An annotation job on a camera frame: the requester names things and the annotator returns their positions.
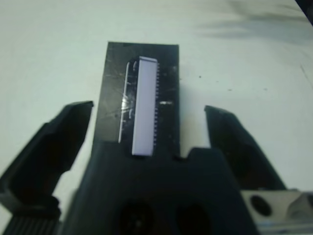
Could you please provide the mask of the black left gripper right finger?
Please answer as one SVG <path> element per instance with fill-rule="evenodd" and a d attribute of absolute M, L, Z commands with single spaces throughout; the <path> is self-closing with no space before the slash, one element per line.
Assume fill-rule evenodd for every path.
<path fill-rule="evenodd" d="M 211 147 L 222 151 L 241 189 L 287 189 L 258 143 L 233 113 L 213 106 L 205 106 L 204 111 Z"/>

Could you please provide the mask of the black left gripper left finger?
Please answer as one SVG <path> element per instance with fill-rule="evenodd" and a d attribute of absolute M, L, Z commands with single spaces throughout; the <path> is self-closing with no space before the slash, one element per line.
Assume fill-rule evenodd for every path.
<path fill-rule="evenodd" d="M 11 213 L 58 213 L 53 196 L 84 143 L 92 101 L 66 105 L 46 122 L 0 178 L 0 202 Z"/>

